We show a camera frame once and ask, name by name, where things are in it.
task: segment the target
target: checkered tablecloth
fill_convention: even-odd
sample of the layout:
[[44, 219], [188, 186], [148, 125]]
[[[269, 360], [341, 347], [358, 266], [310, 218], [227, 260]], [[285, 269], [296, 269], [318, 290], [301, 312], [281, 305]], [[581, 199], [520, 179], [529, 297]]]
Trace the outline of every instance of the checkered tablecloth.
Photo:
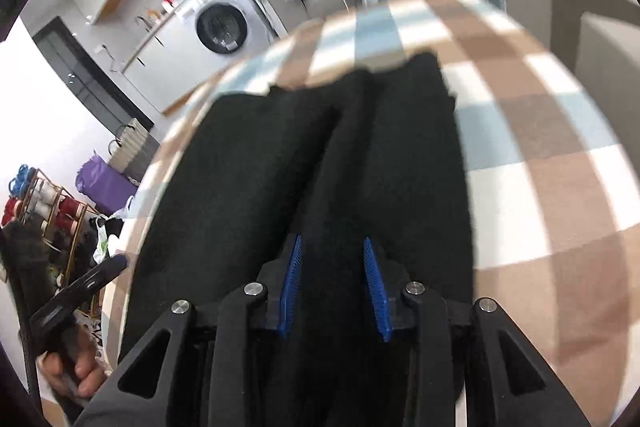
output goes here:
[[143, 179], [108, 287], [103, 330], [116, 363], [129, 286], [182, 152], [225, 92], [311, 87], [432, 50], [456, 94], [474, 227], [476, 293], [540, 350], [594, 426], [640, 384], [640, 192], [607, 121], [560, 62], [485, 0], [388, 0], [301, 29], [201, 86]]

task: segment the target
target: silver bolt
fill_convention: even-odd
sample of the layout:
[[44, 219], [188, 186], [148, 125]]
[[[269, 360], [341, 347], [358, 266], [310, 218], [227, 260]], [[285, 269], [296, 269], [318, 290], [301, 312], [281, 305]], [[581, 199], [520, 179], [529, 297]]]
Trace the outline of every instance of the silver bolt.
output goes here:
[[498, 304], [493, 299], [484, 297], [480, 299], [480, 309], [487, 313], [495, 312], [498, 309]]
[[244, 293], [247, 295], [260, 295], [264, 286], [262, 286], [259, 282], [250, 282], [247, 286], [244, 287]]
[[171, 311], [177, 315], [182, 315], [183, 313], [186, 313], [187, 311], [189, 311], [189, 308], [191, 308], [191, 304], [189, 304], [189, 301], [186, 301], [184, 299], [175, 301], [171, 305]]
[[404, 289], [407, 293], [411, 293], [411, 295], [420, 295], [424, 293], [424, 284], [417, 281], [411, 281], [406, 284]]

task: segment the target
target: faucet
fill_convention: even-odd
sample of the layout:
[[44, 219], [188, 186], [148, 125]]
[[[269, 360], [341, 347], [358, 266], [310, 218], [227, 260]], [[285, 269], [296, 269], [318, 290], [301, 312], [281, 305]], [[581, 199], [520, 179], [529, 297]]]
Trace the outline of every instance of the faucet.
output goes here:
[[134, 19], [138, 26], [140, 26], [140, 24], [138, 23], [138, 19], [140, 19], [144, 23], [144, 25], [146, 26], [146, 32], [149, 33], [151, 31], [151, 28], [153, 27], [151, 23], [148, 20], [146, 20], [142, 15], [138, 15]]

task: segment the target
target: blue rubber tip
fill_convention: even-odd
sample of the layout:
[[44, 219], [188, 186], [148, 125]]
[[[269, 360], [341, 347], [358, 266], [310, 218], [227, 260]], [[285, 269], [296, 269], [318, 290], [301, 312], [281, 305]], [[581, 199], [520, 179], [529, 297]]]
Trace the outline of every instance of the blue rubber tip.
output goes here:
[[296, 306], [296, 297], [300, 288], [300, 271], [302, 269], [302, 238], [297, 235], [293, 245], [287, 275], [280, 293], [280, 322], [278, 332], [286, 337], [293, 323], [293, 311]]
[[389, 299], [386, 296], [385, 284], [382, 281], [380, 267], [376, 260], [376, 254], [373, 251], [371, 240], [367, 237], [364, 240], [364, 272], [367, 276], [367, 286], [369, 287], [369, 295], [371, 296], [371, 305], [373, 313], [376, 316], [376, 324], [378, 331], [382, 335], [385, 342], [391, 340], [391, 320], [389, 318]]

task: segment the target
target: human hand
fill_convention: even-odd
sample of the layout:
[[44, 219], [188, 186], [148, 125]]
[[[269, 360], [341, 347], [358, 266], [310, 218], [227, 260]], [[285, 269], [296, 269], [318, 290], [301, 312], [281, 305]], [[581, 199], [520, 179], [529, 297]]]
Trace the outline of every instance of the human hand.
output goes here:
[[[91, 398], [106, 380], [104, 369], [95, 358], [96, 349], [83, 327], [78, 326], [78, 361], [76, 362], [76, 376], [79, 378], [78, 396]], [[38, 358], [38, 365], [50, 386], [62, 396], [73, 398], [73, 393], [63, 380], [64, 369], [62, 359], [57, 353], [46, 353]]]

